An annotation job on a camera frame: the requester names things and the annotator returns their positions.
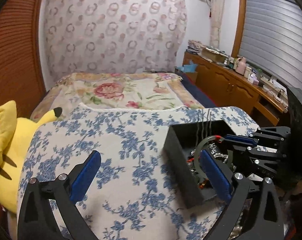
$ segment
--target blue floral fabric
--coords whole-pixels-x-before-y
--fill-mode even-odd
[[[216,198],[186,209],[162,149],[170,125],[206,121],[208,111],[211,120],[224,120],[236,134],[258,127],[237,107],[148,111],[80,104],[69,120],[45,124],[35,133],[20,178],[18,211],[30,178],[53,180],[97,150],[102,165],[77,208],[99,239],[200,239],[224,204]],[[53,200],[51,207],[71,239]]]

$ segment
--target bottle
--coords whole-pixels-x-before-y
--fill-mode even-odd
[[[236,71],[236,67],[237,67],[237,64],[238,64],[238,59],[234,59],[234,64],[233,64],[233,70]]]
[[[244,75],[245,73],[245,68],[247,67],[247,64],[246,64],[247,60],[245,58],[241,58],[239,60],[239,63],[238,63],[238,66],[236,68],[236,72],[238,72],[239,74],[241,75]]]
[[[248,78],[248,76],[249,76],[249,74],[251,73],[251,68],[248,66],[248,64],[247,64],[247,66],[246,66],[246,68],[245,68],[245,73],[244,73],[244,77],[245,78]]]

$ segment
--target bed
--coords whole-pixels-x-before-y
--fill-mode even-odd
[[[55,107],[63,108],[60,119],[69,119],[70,112],[80,102],[96,109],[165,110],[183,105],[191,109],[215,106],[183,74],[73,73],[56,83],[33,111],[31,119],[38,121],[48,110]]]
[[[248,135],[258,127],[237,107],[159,111],[94,109],[80,103],[68,120],[36,132],[20,178],[18,206],[31,177],[47,181],[69,173],[94,148],[102,165],[76,206],[99,239],[140,239],[142,234],[145,239],[201,239],[224,204],[215,198],[186,209],[162,149],[170,125],[206,120],[208,112],[236,134]],[[50,203],[63,236],[71,239],[57,204]]]

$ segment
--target pikachu plush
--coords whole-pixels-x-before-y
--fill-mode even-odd
[[[55,108],[35,123],[17,118],[15,101],[0,106],[0,204],[12,213],[17,212],[19,178],[33,135],[41,125],[56,121],[61,114],[62,108]]]

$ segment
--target window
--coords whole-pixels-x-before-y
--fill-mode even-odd
[[[294,0],[245,0],[244,8],[237,55],[286,85],[302,89],[302,11],[299,6]]]

